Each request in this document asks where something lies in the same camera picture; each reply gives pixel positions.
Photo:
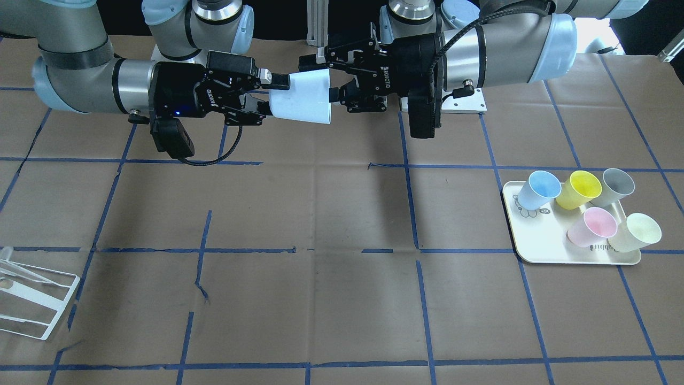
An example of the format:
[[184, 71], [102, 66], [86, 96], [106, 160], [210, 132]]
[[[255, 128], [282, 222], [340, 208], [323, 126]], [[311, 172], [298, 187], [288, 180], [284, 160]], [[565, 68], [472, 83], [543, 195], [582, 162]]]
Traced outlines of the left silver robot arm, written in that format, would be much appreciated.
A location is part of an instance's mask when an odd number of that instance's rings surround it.
[[[349, 112], [383, 112], [390, 94], [405, 98], [414, 136], [427, 138], [448, 98], [485, 86], [562, 76], [574, 63], [576, 18], [624, 19], [644, 1], [390, 1], [379, 23], [330, 36], [300, 58], [294, 103], [327, 124], [333, 103]], [[320, 64], [317, 71], [303, 70]]]

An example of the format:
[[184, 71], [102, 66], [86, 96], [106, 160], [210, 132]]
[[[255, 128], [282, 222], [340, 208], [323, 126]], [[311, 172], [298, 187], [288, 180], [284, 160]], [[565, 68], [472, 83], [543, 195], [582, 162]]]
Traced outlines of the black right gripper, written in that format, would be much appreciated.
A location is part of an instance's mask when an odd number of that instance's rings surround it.
[[157, 63], [152, 72], [152, 117], [202, 119], [210, 112], [225, 116], [227, 125], [261, 125], [271, 116], [270, 102], [250, 91], [290, 90], [290, 75], [259, 68], [247, 56], [211, 51], [207, 66]]

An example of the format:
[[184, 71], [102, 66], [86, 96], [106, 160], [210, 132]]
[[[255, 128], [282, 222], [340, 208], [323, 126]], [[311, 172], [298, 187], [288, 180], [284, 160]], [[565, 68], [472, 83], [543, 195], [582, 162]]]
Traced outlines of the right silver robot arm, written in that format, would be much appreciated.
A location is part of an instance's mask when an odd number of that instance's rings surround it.
[[55, 110], [129, 115], [134, 124], [224, 114], [260, 125], [269, 103], [255, 89], [289, 90], [288, 74], [246, 56], [254, 12], [241, 1], [144, 1], [160, 60], [118, 58], [95, 1], [2, 1], [2, 37], [37, 40], [32, 76]]

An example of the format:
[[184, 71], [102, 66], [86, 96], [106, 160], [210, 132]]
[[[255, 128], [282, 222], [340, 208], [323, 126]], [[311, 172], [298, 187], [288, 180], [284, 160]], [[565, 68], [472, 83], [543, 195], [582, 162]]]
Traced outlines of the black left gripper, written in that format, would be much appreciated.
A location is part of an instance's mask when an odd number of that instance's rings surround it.
[[429, 80], [442, 87], [442, 70], [431, 66], [441, 47], [436, 33], [398, 37], [390, 44], [369, 33], [337, 34], [329, 39], [325, 56], [300, 56], [298, 71], [332, 68], [351, 74], [353, 81], [328, 90], [328, 102], [344, 105], [351, 113], [382, 112], [387, 108], [384, 97], [390, 94], [407, 97], [411, 86]]

